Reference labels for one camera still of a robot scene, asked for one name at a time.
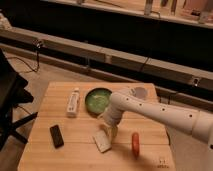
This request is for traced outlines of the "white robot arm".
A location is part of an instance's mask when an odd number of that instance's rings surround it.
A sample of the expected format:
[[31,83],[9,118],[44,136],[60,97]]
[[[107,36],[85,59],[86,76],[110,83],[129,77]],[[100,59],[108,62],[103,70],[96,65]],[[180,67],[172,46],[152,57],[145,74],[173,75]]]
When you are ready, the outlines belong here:
[[135,88],[114,91],[109,105],[102,114],[106,124],[115,127],[124,112],[134,112],[161,124],[191,135],[204,143],[213,140],[213,114],[174,105],[149,102],[136,96]]

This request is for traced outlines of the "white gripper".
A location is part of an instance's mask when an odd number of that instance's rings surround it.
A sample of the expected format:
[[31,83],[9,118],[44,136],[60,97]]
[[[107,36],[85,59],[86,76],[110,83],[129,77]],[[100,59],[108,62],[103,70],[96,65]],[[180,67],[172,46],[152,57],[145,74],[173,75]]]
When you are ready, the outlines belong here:
[[107,137],[109,138],[109,141],[112,142],[118,133],[118,127],[111,127],[108,125],[101,125],[100,128],[106,133]]

